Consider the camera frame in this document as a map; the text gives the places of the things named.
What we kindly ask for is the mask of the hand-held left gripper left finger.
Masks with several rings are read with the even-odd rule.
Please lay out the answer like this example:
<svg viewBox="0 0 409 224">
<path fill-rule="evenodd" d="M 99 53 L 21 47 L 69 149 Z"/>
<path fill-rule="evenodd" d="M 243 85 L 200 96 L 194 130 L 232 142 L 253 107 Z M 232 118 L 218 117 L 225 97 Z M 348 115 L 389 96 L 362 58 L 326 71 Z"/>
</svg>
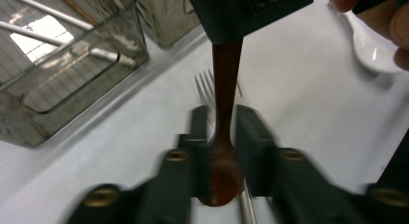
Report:
<svg viewBox="0 0 409 224">
<path fill-rule="evenodd" d="M 165 188 L 181 197 L 205 197 L 209 193 L 207 107 L 192 110 L 189 132 L 177 137 L 177 146 L 166 152 L 160 168 Z"/>
</svg>

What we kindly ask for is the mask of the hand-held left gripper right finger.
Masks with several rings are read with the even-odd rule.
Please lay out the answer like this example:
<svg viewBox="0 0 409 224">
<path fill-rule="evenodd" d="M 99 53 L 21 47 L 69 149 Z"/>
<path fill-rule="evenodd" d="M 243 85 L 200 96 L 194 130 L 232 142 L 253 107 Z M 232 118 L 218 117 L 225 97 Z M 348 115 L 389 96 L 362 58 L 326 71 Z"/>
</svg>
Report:
<svg viewBox="0 0 409 224">
<path fill-rule="evenodd" d="M 245 179 L 253 196 L 274 197 L 298 193 L 307 188 L 303 154 L 280 148 L 257 112 L 238 105 L 235 147 Z"/>
</svg>

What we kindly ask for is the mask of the brown wooden spoon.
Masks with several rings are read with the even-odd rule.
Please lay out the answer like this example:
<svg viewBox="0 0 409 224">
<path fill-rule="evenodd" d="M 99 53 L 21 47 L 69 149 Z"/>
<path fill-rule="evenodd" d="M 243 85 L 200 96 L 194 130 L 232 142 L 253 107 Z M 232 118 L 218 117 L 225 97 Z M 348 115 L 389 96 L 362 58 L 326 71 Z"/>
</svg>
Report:
<svg viewBox="0 0 409 224">
<path fill-rule="evenodd" d="M 220 207 L 241 191 L 244 178 L 231 141 L 232 111 L 243 40 L 214 44 L 213 99 L 215 129 L 210 140 L 209 192 L 199 197 L 206 206 Z"/>
</svg>

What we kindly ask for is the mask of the white ceramic spoon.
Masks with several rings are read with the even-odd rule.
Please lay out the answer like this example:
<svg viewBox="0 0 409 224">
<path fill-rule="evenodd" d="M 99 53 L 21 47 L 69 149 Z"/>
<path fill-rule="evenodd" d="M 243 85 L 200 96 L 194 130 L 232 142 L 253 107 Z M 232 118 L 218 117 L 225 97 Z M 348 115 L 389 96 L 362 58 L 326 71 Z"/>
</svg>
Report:
<svg viewBox="0 0 409 224">
<path fill-rule="evenodd" d="M 394 61 L 396 45 L 369 29 L 354 13 L 341 13 L 331 3 L 327 6 L 350 32 L 354 56 L 366 70 L 377 74 L 403 72 Z"/>
</svg>

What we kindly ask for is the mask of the transparent grey plastic bin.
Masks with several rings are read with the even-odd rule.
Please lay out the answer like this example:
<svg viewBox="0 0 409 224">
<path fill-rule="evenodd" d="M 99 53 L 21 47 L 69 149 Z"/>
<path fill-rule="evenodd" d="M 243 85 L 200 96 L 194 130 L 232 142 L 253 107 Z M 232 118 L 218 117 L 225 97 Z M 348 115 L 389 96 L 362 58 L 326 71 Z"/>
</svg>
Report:
<svg viewBox="0 0 409 224">
<path fill-rule="evenodd" d="M 137 0 L 145 32 L 161 47 L 169 47 L 200 21 L 190 0 Z"/>
<path fill-rule="evenodd" d="M 148 58 L 132 1 L 0 86 L 0 140 L 42 144 Z"/>
</svg>

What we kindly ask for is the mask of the metal fork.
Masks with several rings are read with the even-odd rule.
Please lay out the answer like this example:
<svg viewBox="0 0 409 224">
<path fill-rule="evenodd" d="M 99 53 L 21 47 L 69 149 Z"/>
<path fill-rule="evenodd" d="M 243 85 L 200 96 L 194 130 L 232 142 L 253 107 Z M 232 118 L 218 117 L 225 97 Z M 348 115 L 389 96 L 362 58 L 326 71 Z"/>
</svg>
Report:
<svg viewBox="0 0 409 224">
<path fill-rule="evenodd" d="M 211 70 L 204 70 L 195 76 L 200 101 L 208 107 L 207 121 L 208 125 L 215 129 L 215 92 L 214 77 Z M 246 182 L 243 182 L 243 189 L 237 196 L 237 204 L 240 213 L 240 224 L 257 224 L 252 199 Z"/>
</svg>

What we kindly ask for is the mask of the brown chopstick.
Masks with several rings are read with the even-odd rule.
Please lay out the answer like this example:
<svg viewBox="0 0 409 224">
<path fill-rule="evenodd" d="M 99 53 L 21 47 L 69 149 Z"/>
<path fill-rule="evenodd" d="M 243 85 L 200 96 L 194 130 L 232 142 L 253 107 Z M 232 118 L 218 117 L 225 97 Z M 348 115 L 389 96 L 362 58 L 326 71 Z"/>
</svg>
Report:
<svg viewBox="0 0 409 224">
<path fill-rule="evenodd" d="M 64 0 L 67 4 L 73 7 L 86 21 L 92 25 L 96 25 L 95 19 L 83 8 L 77 0 Z"/>
</svg>

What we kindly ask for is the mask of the white chopstick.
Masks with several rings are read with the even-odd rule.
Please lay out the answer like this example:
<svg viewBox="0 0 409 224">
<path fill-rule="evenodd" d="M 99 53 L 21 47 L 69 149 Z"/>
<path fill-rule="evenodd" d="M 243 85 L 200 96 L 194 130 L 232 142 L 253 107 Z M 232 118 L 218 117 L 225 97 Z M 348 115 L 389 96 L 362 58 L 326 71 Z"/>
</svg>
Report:
<svg viewBox="0 0 409 224">
<path fill-rule="evenodd" d="M 32 6 L 32 7 L 36 8 L 36 9 L 39 9 L 39 10 L 41 10 L 41 11 L 47 13 L 47 14 L 57 16 L 57 17 L 61 18 L 62 20 L 66 21 L 66 22 L 68 22 L 68 23 L 70 23 L 70 24 L 72 24 L 74 26 L 77 26 L 79 28 L 82 28 L 84 30 L 92 30 L 94 28 L 94 26 L 92 24 L 88 23 L 88 22 L 85 22 L 83 20 L 80 20 L 78 18 L 70 16 L 68 14 L 59 12 L 59 11 L 57 11 L 55 9 L 52 9 L 50 7 L 45 6 L 42 3 L 39 3 L 37 1 L 34 1 L 34 0 L 18 0 L 18 1 L 20 1 L 20 2 L 22 2 L 24 4 L 26 4 L 26 5 Z"/>
<path fill-rule="evenodd" d="M 27 29 L 24 29 L 22 27 L 13 25 L 13 24 L 9 24 L 6 23 L 4 21 L 0 21 L 0 28 L 1 29 L 5 29 L 14 33 L 17 33 L 19 35 L 22 35 L 24 37 L 28 37 L 28 38 L 32 38 L 35 39 L 37 41 L 41 41 L 41 42 L 46 42 L 48 44 L 52 44 L 52 45 L 57 45 L 57 46 L 61 46 L 61 45 L 65 45 L 68 44 L 68 42 L 63 42 L 60 40 L 57 40 L 55 38 L 48 38 L 46 36 L 40 35 L 34 31 L 30 31 Z M 110 62 L 118 62 L 120 64 L 123 64 L 125 66 L 128 67 L 135 67 L 136 66 L 136 62 L 130 58 L 124 57 L 118 50 L 116 50 L 115 52 L 110 52 L 107 50 L 103 50 L 100 48 L 91 48 L 91 46 L 89 44 L 85 45 L 86 50 L 89 54 L 96 56 L 98 58 L 101 59 L 105 59 L 108 60 Z"/>
</svg>

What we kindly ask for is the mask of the white table sheet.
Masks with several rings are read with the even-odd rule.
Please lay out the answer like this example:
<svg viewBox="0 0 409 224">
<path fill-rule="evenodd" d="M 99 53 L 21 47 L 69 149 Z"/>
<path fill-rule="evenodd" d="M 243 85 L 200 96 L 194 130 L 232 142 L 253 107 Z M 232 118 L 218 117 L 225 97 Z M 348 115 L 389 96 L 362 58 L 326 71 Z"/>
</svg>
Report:
<svg viewBox="0 0 409 224">
<path fill-rule="evenodd" d="M 0 224 L 62 224 L 100 183 L 136 185 L 187 131 L 194 78 L 211 67 L 202 30 L 150 61 L 45 144 L 0 141 Z M 239 83 L 285 148 L 304 151 L 336 185 L 375 182 L 409 128 L 409 72 L 374 74 L 327 0 L 248 36 Z"/>
</svg>

